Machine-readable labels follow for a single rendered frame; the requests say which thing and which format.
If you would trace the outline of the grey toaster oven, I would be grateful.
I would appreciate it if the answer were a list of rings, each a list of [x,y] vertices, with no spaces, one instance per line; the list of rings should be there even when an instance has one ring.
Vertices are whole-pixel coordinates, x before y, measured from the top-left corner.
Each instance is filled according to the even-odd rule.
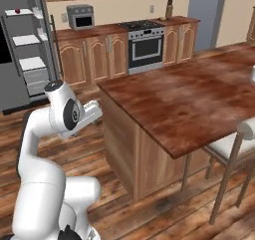
[[[69,26],[73,30],[85,30],[95,26],[94,7],[89,4],[66,7]]]

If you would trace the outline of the white cushioned metal stool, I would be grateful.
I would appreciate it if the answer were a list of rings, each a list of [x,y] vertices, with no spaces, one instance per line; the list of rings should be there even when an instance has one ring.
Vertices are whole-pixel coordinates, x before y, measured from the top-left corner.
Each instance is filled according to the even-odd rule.
[[[215,141],[203,148],[209,153],[209,165],[205,178],[209,179],[213,163],[217,160],[225,167],[219,191],[212,209],[209,224],[213,225],[219,211],[229,177],[234,168],[246,165],[248,174],[235,203],[239,207],[255,170],[255,117],[241,122],[235,132]]]

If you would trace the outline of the grey fridge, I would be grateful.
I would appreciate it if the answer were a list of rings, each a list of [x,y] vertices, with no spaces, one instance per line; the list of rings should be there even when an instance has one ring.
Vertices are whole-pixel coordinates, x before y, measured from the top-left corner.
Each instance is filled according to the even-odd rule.
[[[46,1],[0,0],[0,112],[43,100],[59,78]]]

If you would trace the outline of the narrow wooden base cupboards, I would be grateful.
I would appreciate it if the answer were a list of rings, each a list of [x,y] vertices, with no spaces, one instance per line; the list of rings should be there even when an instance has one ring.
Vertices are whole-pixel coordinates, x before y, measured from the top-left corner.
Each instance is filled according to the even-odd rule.
[[[163,57],[165,66],[186,62],[193,57],[197,28],[200,21],[183,16],[175,16],[165,21],[158,18],[152,22],[164,27]]]

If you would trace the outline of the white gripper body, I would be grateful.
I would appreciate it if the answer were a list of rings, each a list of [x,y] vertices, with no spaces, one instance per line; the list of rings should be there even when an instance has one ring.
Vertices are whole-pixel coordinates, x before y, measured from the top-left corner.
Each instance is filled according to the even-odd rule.
[[[93,123],[103,115],[97,100],[90,101],[84,105],[86,123]]]

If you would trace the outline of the wooden cabinet edge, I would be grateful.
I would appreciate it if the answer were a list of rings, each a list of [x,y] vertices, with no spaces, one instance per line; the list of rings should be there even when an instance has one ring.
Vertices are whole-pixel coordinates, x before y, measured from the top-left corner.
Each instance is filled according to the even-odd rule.
[[[255,6],[253,7],[252,18],[247,32],[246,41],[249,43],[255,43]]]

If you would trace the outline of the wide wooden base cupboards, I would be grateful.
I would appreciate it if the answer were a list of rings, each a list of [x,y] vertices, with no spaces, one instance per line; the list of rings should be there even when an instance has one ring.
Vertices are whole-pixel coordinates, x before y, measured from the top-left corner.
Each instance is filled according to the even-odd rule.
[[[59,30],[57,42],[62,75],[71,86],[89,87],[128,73],[128,30],[117,24]]]

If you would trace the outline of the wooden dining island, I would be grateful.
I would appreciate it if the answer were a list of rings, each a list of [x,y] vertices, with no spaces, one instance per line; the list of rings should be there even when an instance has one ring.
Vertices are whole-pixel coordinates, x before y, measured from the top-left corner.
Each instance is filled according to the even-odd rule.
[[[255,117],[255,46],[99,83],[106,157],[138,201],[182,178],[186,155]]]

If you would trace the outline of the steel stove with oven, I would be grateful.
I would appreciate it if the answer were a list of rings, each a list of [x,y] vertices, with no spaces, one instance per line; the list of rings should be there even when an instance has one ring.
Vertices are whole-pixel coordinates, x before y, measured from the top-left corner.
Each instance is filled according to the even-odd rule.
[[[122,22],[127,29],[129,75],[162,66],[164,26],[149,20]]]

